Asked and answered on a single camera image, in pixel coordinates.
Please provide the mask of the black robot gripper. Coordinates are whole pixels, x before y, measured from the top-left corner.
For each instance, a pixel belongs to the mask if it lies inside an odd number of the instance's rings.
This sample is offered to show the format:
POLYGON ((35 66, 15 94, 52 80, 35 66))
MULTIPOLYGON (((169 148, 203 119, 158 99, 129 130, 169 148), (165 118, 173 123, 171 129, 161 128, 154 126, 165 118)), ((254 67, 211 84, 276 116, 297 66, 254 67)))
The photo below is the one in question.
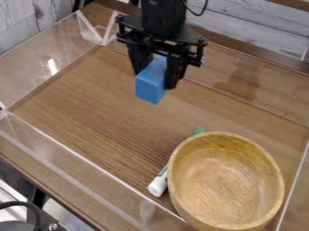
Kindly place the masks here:
POLYGON ((202 65, 206 38, 186 24, 186 14, 202 16, 207 7, 194 12, 187 0, 141 0, 139 14, 116 17, 118 40, 127 45, 135 74, 159 54, 167 57, 165 89, 171 90, 183 79, 187 65, 202 65))

